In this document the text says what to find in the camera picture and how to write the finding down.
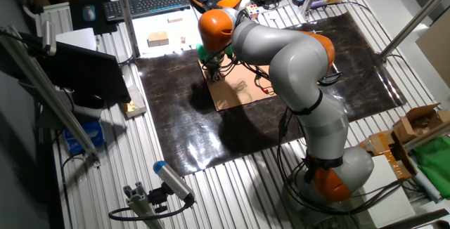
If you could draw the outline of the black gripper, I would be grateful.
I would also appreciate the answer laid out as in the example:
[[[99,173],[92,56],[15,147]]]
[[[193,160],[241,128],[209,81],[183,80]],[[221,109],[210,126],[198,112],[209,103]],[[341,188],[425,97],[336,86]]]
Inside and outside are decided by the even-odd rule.
[[[208,72],[211,72],[212,81],[222,80],[221,69],[224,57],[211,57],[203,61],[203,67]]]

